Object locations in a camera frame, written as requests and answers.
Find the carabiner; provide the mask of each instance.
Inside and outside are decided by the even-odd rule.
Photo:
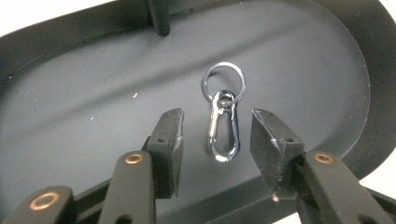
[[[218,161],[232,160],[238,154],[241,145],[239,141],[238,117],[236,116],[237,103],[231,105],[223,104],[232,102],[234,98],[235,95],[230,91],[219,91],[212,99],[208,147]],[[230,149],[226,155],[219,153],[216,147],[219,121],[224,117],[228,117],[229,139],[231,141]]]

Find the brass screw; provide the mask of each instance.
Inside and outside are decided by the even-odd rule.
[[[331,156],[323,154],[323,153],[316,154],[315,160],[317,160],[321,163],[325,163],[325,164],[332,164],[334,162],[334,159]]]
[[[55,204],[59,200],[59,193],[57,192],[48,192],[36,197],[30,203],[30,209],[34,211],[46,209],[53,204]]]
[[[140,154],[132,154],[129,155],[126,159],[125,162],[128,164],[135,164],[135,163],[139,163],[143,160],[143,156]]]

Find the white background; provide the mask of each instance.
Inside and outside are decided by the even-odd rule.
[[[396,0],[380,1],[387,8],[393,19],[396,20]],[[0,36],[40,21],[59,17],[73,11],[100,5],[105,2],[108,2],[108,0],[2,0],[0,1]],[[365,177],[361,183],[363,186],[396,199],[395,170],[396,150],[378,169]],[[294,214],[278,221],[276,224],[297,223],[300,223],[300,219],[297,214]]]

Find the silver carabiner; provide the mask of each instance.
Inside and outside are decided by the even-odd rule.
[[[241,91],[235,96],[231,91],[219,91],[216,93],[214,97],[212,97],[207,90],[207,80],[210,77],[210,74],[213,70],[219,67],[229,67],[232,68],[237,75],[241,78]],[[216,63],[211,66],[205,73],[204,78],[202,79],[202,90],[205,98],[212,103],[212,114],[210,117],[210,126],[209,126],[209,140],[208,147],[209,150],[212,151],[216,160],[218,161],[230,161],[232,160],[239,152],[240,149],[240,141],[239,141],[239,131],[238,131],[238,117],[236,116],[236,106],[237,102],[241,99],[246,89],[245,77],[242,74],[240,68],[238,68],[233,63]],[[219,153],[216,147],[217,141],[217,132],[219,127],[219,120],[228,117],[228,128],[229,128],[229,139],[230,139],[230,148],[225,155]]]
[[[234,98],[235,95],[230,91],[219,91],[212,99],[212,114],[209,127],[208,147],[218,161],[232,160],[238,154],[239,148],[241,146],[239,142],[238,117],[236,115],[237,104],[222,104],[223,102],[231,102]],[[219,121],[224,117],[227,117],[229,139],[231,141],[230,149],[226,155],[219,153],[216,147]]]

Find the keychain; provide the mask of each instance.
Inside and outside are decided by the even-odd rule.
[[[241,91],[235,96],[231,91],[219,91],[215,96],[211,96],[207,90],[207,80],[210,74],[219,67],[232,68],[241,78]],[[210,115],[210,126],[208,133],[208,148],[213,153],[217,161],[230,161],[239,152],[240,141],[238,131],[238,117],[236,115],[236,107],[246,89],[245,77],[239,67],[233,63],[216,63],[210,67],[202,79],[202,90],[205,98],[212,104],[212,113]],[[219,153],[216,147],[216,139],[218,135],[219,120],[227,117],[229,128],[230,148],[226,155]]]

